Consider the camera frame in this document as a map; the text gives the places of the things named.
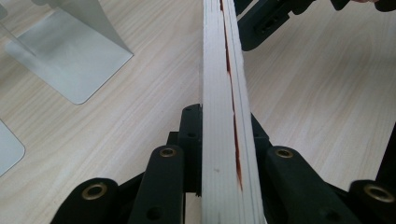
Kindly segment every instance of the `wood grain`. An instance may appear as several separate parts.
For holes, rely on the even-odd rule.
[[[49,223],[81,182],[139,174],[200,101],[202,1],[101,4],[135,56],[84,105],[6,55],[0,37],[0,119],[26,146],[0,177],[0,223]],[[251,108],[273,143],[343,189],[375,178],[396,120],[395,21],[370,4],[334,12],[317,1],[244,55]],[[188,223],[200,223],[189,198]]]
[[[204,1],[202,219],[264,223],[233,1]]]

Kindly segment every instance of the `light wood table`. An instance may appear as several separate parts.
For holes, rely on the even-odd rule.
[[[0,119],[26,154],[0,177],[0,223],[49,223],[83,181],[140,174],[182,108],[200,103],[202,1],[101,4],[134,57],[84,105],[1,51]],[[322,0],[245,53],[252,112],[273,144],[342,189],[375,178],[396,121],[395,21]],[[189,195],[187,223],[200,223],[199,206]]]

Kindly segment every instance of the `bolt hole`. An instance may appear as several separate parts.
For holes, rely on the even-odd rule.
[[[95,200],[105,195],[106,192],[107,186],[104,183],[98,183],[89,185],[87,188],[85,188],[82,191],[81,196],[85,200]]]
[[[152,207],[148,210],[146,216],[149,220],[158,220],[163,216],[163,210],[161,207]]]
[[[173,157],[176,155],[176,151],[172,148],[164,148],[160,151],[162,157]]]
[[[364,191],[370,197],[383,203],[393,203],[395,201],[395,198],[390,192],[376,185],[368,184],[364,187]]]
[[[284,149],[284,148],[277,149],[275,151],[275,154],[278,157],[281,157],[281,158],[291,158],[291,157],[293,157],[293,153],[290,150]]]
[[[341,216],[331,208],[324,208],[320,210],[320,214],[331,222],[341,221]]]
[[[262,33],[264,34],[265,31],[269,30],[277,21],[278,17],[273,17],[270,21],[265,23],[264,27],[262,27]]]

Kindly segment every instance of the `black plastic bracket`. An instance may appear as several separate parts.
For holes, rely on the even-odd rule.
[[[265,165],[287,223],[361,223],[296,150],[271,147]]]
[[[183,109],[179,131],[169,133],[166,145],[183,148],[185,156],[184,191],[201,195],[202,108],[190,105]]]
[[[276,31],[289,18],[289,13],[300,15],[315,0],[260,0],[238,22],[242,50],[257,48],[268,36]],[[349,0],[332,0],[336,10],[344,8]],[[237,14],[245,4],[236,4]]]
[[[128,223],[184,222],[184,153],[180,147],[155,149],[140,184]]]

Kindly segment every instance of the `black holder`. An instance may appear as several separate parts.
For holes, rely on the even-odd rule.
[[[345,192],[325,183],[296,150],[273,147],[253,116],[252,126],[269,224],[396,223],[394,183],[359,180]],[[393,156],[381,167],[395,161]],[[202,108],[191,105],[183,110],[179,132],[169,133],[166,146],[152,152],[145,173],[120,186],[104,178],[82,183],[52,223],[184,223],[184,196],[201,194],[201,168]],[[389,169],[378,174],[381,180],[394,175]]]
[[[242,50],[257,48],[289,18],[300,15],[315,0],[259,0],[238,22]],[[234,0],[236,14],[242,13],[252,0]],[[343,9],[349,0],[332,0],[336,10]]]

